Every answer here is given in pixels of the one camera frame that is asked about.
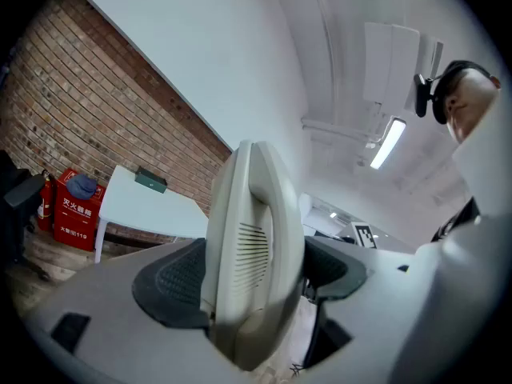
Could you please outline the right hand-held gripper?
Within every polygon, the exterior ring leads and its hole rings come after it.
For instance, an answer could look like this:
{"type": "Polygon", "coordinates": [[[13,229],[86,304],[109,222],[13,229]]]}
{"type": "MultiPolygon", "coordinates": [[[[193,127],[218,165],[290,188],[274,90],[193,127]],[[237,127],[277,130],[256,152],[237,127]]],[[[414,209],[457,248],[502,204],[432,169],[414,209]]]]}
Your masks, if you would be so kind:
{"type": "Polygon", "coordinates": [[[339,234],[326,234],[321,231],[315,231],[316,236],[331,238],[341,242],[369,248],[376,249],[377,243],[370,225],[365,222],[351,222],[345,226],[339,234]]]}

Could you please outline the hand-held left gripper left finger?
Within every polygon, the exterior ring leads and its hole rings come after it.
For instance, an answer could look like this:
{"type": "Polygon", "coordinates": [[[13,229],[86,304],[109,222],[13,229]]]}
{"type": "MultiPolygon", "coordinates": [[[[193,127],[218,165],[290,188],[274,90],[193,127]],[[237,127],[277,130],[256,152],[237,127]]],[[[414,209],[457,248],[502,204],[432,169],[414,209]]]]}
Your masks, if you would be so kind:
{"type": "Polygon", "coordinates": [[[41,300],[26,328],[74,383],[246,383],[207,337],[205,256],[199,238],[88,266],[41,300]]]}

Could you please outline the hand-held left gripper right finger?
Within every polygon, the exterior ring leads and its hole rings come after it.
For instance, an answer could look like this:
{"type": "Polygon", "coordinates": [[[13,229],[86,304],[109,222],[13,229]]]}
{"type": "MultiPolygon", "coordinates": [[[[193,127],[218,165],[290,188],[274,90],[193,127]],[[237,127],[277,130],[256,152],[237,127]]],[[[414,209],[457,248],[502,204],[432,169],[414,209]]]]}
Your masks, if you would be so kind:
{"type": "Polygon", "coordinates": [[[472,382],[506,332],[511,218],[484,218],[414,255],[306,239],[318,304],[305,383],[472,382]]]}

